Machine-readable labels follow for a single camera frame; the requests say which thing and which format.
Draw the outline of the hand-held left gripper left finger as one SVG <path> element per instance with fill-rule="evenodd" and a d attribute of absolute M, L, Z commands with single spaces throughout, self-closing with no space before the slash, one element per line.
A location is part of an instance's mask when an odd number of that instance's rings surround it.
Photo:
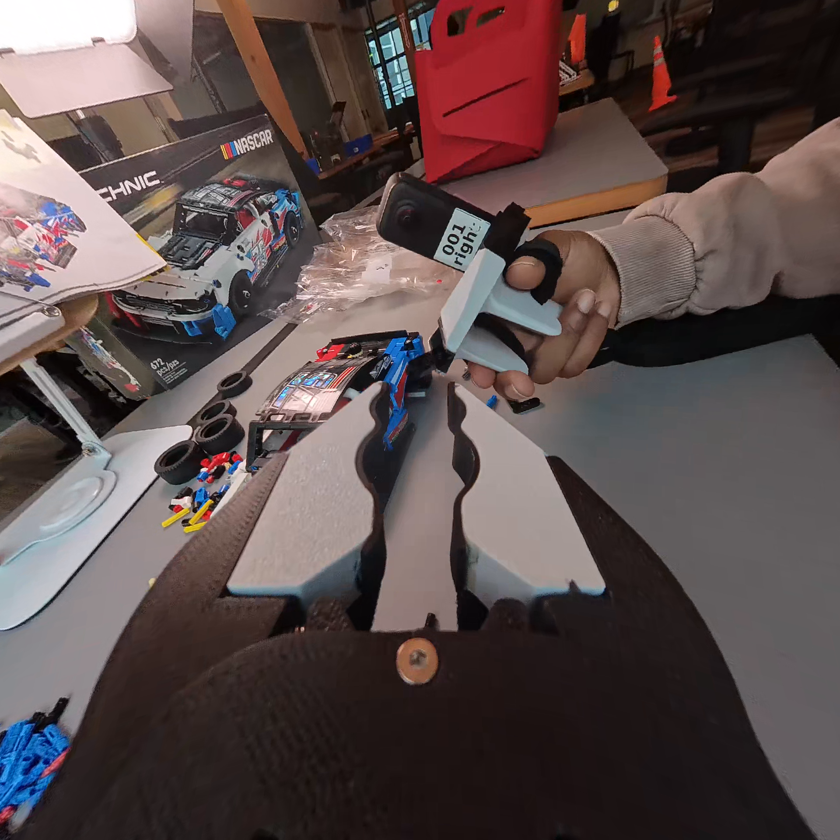
<path fill-rule="evenodd" d="M 293 447 L 274 479 L 227 590 L 320 598 L 372 624 L 385 572 L 387 385 L 376 383 Z"/>

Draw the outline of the toy race car model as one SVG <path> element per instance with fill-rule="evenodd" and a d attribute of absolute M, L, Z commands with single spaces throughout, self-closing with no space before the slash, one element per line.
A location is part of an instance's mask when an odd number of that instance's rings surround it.
<path fill-rule="evenodd" d="M 246 470 L 255 473 L 378 382 L 389 394 L 383 446 L 395 451 L 410 427 L 406 399 L 425 396 L 433 380 L 426 356 L 419 332 L 332 339 L 314 360 L 282 379 L 259 407 L 248 426 Z"/>

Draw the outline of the grey desk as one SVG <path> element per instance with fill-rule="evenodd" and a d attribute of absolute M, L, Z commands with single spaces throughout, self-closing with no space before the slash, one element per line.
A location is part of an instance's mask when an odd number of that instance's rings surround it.
<path fill-rule="evenodd" d="M 247 421 L 331 338 L 425 338 L 445 293 L 397 292 L 293 330 L 237 398 Z M 279 337 L 273 321 L 115 432 L 183 425 L 216 383 Z M 666 562 L 728 660 L 763 749 L 821 838 L 838 838 L 838 368 L 812 338 L 696 364 L 606 364 L 497 414 L 570 466 Z M 448 555 L 456 495 L 447 393 L 413 404 L 416 434 L 385 513 L 388 566 L 373 628 L 456 627 Z M 102 667 L 152 580 L 188 539 L 161 527 L 156 481 L 47 608 L 2 632 L 2 726 L 69 697 L 78 726 Z"/>

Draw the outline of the person's right hand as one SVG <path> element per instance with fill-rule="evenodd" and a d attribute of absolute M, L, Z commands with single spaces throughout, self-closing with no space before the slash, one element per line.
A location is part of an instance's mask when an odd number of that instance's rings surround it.
<path fill-rule="evenodd" d="M 553 294 L 553 300 L 561 306 L 561 333 L 546 337 L 517 325 L 511 327 L 526 354 L 526 374 L 497 373 L 476 362 L 467 363 L 475 387 L 492 388 L 515 402 L 533 397 L 537 385 L 570 379 L 585 371 L 607 331 L 615 327 L 621 304 L 616 268 L 599 241 L 574 230 L 549 230 L 538 239 L 554 243 L 563 261 Z"/>

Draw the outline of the clear plastic bag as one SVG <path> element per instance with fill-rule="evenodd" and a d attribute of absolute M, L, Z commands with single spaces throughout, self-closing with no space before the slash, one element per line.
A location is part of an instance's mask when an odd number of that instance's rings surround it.
<path fill-rule="evenodd" d="M 368 206 L 329 217 L 321 225 L 325 241 L 301 268 L 294 297 L 260 315 L 301 324 L 397 291 L 450 290 L 460 273 L 386 242 L 375 227 L 377 212 Z"/>

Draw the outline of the pile of small mixed parts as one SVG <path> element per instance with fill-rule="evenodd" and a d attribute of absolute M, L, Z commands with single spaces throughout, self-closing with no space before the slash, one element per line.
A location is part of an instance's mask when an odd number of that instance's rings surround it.
<path fill-rule="evenodd" d="M 197 532 L 223 502 L 233 498 L 248 475 L 245 459 L 236 452 L 203 458 L 192 483 L 178 490 L 171 499 L 170 516 L 163 520 L 161 527 L 168 529 L 179 525 L 184 533 Z"/>

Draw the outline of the red bag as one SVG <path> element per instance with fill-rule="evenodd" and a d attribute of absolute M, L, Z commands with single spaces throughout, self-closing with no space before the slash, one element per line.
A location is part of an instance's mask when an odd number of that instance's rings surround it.
<path fill-rule="evenodd" d="M 428 182 L 540 157 L 558 117 L 559 1 L 441 1 L 415 54 Z"/>

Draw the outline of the black product box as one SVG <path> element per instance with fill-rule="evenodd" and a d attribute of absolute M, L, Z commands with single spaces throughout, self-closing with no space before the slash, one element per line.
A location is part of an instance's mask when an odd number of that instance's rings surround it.
<path fill-rule="evenodd" d="M 294 296 L 320 242 L 294 151 L 260 114 L 81 172 L 166 263 L 67 341 L 123 399 L 183 383 Z"/>

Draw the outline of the white monitor stand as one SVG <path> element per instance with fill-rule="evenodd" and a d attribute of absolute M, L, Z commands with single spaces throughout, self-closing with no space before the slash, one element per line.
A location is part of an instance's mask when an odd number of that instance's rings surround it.
<path fill-rule="evenodd" d="M 154 462 L 187 440 L 188 425 L 156 427 L 100 440 L 34 359 L 24 372 L 68 422 L 81 457 L 1 533 L 1 629 L 41 612 L 157 479 Z"/>

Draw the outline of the orange traffic cone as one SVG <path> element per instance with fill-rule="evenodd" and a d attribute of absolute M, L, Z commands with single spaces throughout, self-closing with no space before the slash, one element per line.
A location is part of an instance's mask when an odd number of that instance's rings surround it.
<path fill-rule="evenodd" d="M 671 91 L 671 79 L 665 60 L 663 43 L 657 35 L 654 37 L 651 102 L 647 111 L 655 112 L 676 102 L 677 99 L 678 96 Z"/>

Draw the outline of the wooden book board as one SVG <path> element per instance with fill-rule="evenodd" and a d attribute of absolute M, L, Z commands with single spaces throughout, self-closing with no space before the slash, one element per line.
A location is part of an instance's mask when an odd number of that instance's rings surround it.
<path fill-rule="evenodd" d="M 39 354 L 56 350 L 96 315 L 99 295 L 42 306 L 2 325 L 1 375 Z"/>

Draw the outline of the instruction booklet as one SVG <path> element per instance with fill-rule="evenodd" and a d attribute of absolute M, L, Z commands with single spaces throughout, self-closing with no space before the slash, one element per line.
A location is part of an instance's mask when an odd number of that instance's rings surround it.
<path fill-rule="evenodd" d="M 164 259 L 68 163 L 1 111 L 2 322 L 165 270 Z"/>

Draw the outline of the pile of blue pins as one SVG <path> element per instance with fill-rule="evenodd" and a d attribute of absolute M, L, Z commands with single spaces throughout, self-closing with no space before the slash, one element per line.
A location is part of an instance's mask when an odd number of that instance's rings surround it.
<path fill-rule="evenodd" d="M 60 726 L 69 705 L 60 697 L 50 711 L 37 711 L 1 734 L 1 826 L 25 805 L 36 805 L 65 761 L 70 738 Z"/>

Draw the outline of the white light panel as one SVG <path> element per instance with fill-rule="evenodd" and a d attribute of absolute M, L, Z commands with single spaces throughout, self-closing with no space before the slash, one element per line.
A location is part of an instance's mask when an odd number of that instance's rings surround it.
<path fill-rule="evenodd" d="M 134 1 L 2 1 L 2 88 L 30 119 L 171 91 L 139 21 Z"/>

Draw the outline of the wooden post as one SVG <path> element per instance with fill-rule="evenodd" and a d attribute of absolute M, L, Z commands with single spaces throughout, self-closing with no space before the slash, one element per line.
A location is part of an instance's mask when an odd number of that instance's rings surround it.
<path fill-rule="evenodd" d="M 269 115 L 295 150 L 301 156 L 307 158 L 306 144 L 298 129 L 290 104 L 268 56 L 265 43 L 248 3 L 246 1 L 218 1 L 217 5 L 244 61 L 259 99 L 266 106 Z"/>

